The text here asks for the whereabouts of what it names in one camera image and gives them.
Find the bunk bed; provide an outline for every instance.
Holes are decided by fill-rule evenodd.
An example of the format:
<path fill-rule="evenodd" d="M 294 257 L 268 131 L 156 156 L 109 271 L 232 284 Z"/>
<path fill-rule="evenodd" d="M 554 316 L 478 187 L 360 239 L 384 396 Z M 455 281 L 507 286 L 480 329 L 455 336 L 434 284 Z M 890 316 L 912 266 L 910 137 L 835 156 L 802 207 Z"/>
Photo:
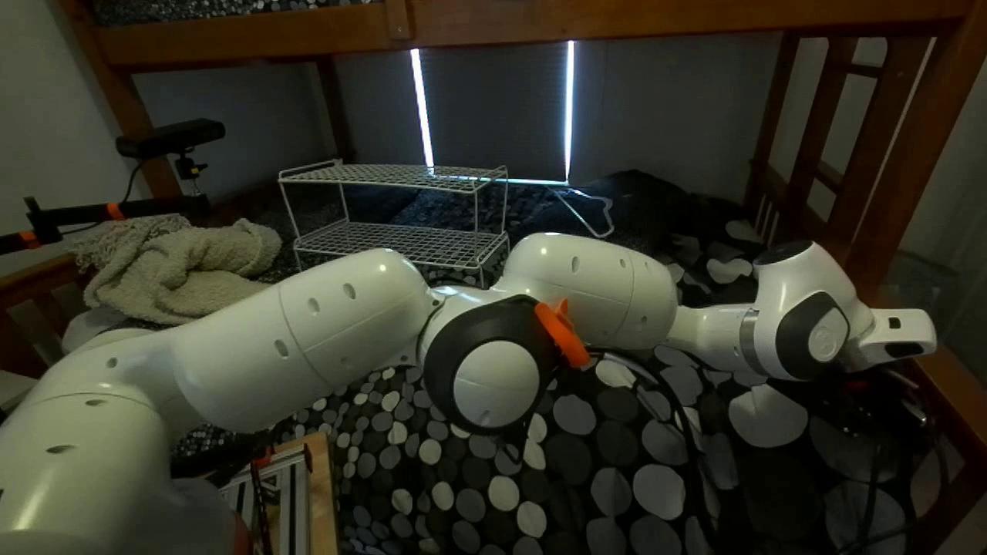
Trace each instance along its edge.
<path fill-rule="evenodd" d="M 123 133 L 151 128 L 133 87 L 137 71 L 316 61 L 329 92 L 332 57 L 342 54 L 782 30 L 747 207 L 768 241 L 826 245 L 869 303 L 894 303 L 878 299 L 882 281 L 987 54 L 987 0 L 381 0 L 120 28 L 101 28 L 87 0 L 60 0 L 60 12 Z M 826 38 L 830 54 L 794 170 L 782 180 L 768 156 L 802 38 Z M 886 61 L 857 66 L 857 38 L 886 38 Z M 819 153 L 848 74 L 874 77 L 876 92 L 848 170 L 835 172 Z M 335 137 L 344 137 L 344 113 L 332 99 L 326 105 Z M 180 194 L 165 165 L 144 165 L 144 180 L 156 196 Z M 809 207 L 815 185 L 830 187 L 831 213 Z M 41 275 L 71 284 L 75 271 L 66 268 L 71 263 L 57 259 Z M 2 309 L 41 299 L 56 318 L 41 284 L 25 275 L 5 281 Z M 976 471 L 987 466 L 987 393 L 948 349 L 915 361 L 912 376 L 964 461 L 910 536 L 915 552 L 933 552 L 987 490 Z"/>

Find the blanket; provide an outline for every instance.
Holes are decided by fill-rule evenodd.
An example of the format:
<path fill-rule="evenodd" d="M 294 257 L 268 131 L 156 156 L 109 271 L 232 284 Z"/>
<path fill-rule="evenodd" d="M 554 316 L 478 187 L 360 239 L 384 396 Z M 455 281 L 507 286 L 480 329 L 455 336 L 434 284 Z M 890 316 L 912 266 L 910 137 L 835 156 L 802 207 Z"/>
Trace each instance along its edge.
<path fill-rule="evenodd" d="M 266 284 L 245 275 L 266 271 L 276 250 L 276 232 L 245 220 L 227 227 L 180 227 L 156 233 L 133 227 L 127 241 L 109 233 L 89 263 L 98 268 L 87 286 L 87 304 L 105 304 L 149 323 L 184 323 L 223 304 L 260 292 Z"/>

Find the light strip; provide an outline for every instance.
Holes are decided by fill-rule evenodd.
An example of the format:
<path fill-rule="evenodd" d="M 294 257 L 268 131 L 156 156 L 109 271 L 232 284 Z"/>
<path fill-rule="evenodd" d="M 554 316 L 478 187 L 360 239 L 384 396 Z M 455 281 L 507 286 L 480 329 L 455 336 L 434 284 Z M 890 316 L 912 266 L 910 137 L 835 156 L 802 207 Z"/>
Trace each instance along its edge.
<path fill-rule="evenodd" d="M 574 107 L 575 107 L 575 39 L 565 42 L 565 118 L 561 118 L 561 165 L 565 181 L 574 176 Z"/>
<path fill-rule="evenodd" d="M 410 49 L 410 77 L 414 77 L 414 102 L 418 107 L 421 156 L 424 156 L 428 176 L 434 176 L 428 97 L 424 97 L 421 54 L 418 49 Z"/>

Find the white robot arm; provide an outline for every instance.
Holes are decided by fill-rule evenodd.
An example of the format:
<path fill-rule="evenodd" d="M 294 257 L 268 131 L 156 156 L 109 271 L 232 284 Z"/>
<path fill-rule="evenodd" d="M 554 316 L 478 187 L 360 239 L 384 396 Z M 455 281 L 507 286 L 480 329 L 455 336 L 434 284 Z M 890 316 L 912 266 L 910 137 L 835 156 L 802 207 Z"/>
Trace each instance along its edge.
<path fill-rule="evenodd" d="M 534 233 L 489 291 L 428 291 L 404 257 L 371 250 L 177 329 L 98 336 L 56 365 L 0 429 L 0 545 L 227 549 L 232 519 L 190 513 L 211 497 L 168 480 L 168 441 L 201 424 L 255 433 L 397 356 L 421 365 L 453 424 L 503 433 L 524 424 L 549 369 L 589 365 L 582 341 L 623 352 L 676 341 L 722 369 L 776 379 L 815 376 L 802 365 L 865 366 L 933 349 L 925 310 L 861 304 L 819 248 L 768 259 L 757 281 L 751 304 L 679 309 L 659 263 Z M 193 524 L 217 543 L 177 543 Z"/>

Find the white wall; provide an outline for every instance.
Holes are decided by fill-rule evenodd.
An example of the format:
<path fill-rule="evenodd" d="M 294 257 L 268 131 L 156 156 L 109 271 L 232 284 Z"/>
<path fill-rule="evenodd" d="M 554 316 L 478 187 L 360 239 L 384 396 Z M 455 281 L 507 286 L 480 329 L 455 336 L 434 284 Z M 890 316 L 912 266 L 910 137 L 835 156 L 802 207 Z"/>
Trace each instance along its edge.
<path fill-rule="evenodd" d="M 438 165 L 561 180 L 565 47 L 424 54 Z"/>
<path fill-rule="evenodd" d="M 335 59 L 347 133 L 360 165 L 421 165 L 408 54 Z"/>
<path fill-rule="evenodd" d="M 117 196 L 127 165 L 98 97 L 41 0 L 0 4 L 0 233 L 26 227 L 21 196 L 42 207 Z"/>
<path fill-rule="evenodd" d="M 773 33 L 589 42 L 575 176 L 636 168 L 741 199 L 773 54 Z"/>
<path fill-rule="evenodd" d="M 953 128 L 953 137 L 930 172 L 925 196 L 903 233 L 903 250 L 923 253 L 956 271 L 987 259 L 984 203 L 987 203 L 987 71 L 982 67 L 971 97 Z"/>
<path fill-rule="evenodd" d="M 274 185 L 276 170 L 320 161 L 329 151 L 320 128 L 324 105 L 306 66 L 137 74 L 134 87 L 154 128 L 193 118 L 224 124 L 224 138 L 193 151 L 210 165 L 193 187 L 211 199 Z"/>

